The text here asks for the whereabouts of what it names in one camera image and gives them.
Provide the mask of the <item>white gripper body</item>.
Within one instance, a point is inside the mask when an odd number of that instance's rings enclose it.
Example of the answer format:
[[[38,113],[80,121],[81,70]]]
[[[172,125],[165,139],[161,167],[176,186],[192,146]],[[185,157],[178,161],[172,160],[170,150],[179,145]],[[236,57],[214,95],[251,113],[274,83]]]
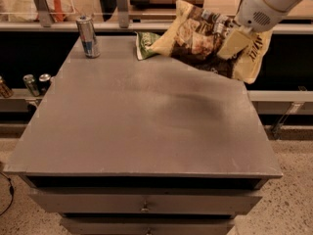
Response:
[[[272,29],[288,13],[286,0],[243,0],[236,21],[255,32]]]

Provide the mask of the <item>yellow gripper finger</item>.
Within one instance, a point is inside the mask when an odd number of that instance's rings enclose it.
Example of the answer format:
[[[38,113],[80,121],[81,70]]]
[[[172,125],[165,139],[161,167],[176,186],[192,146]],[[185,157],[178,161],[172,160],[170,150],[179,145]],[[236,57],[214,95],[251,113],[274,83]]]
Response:
[[[217,56],[229,60],[248,46],[252,32],[250,27],[233,27],[218,33],[222,44],[217,51]]]

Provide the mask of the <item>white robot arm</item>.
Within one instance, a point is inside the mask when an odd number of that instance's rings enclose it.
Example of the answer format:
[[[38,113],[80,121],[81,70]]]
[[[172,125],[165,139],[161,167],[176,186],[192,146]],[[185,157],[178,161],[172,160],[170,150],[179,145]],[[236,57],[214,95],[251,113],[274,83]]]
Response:
[[[269,33],[301,1],[243,0],[235,16],[235,25],[226,36],[217,56],[228,60],[246,47],[251,47],[258,53],[263,49],[262,32]]]

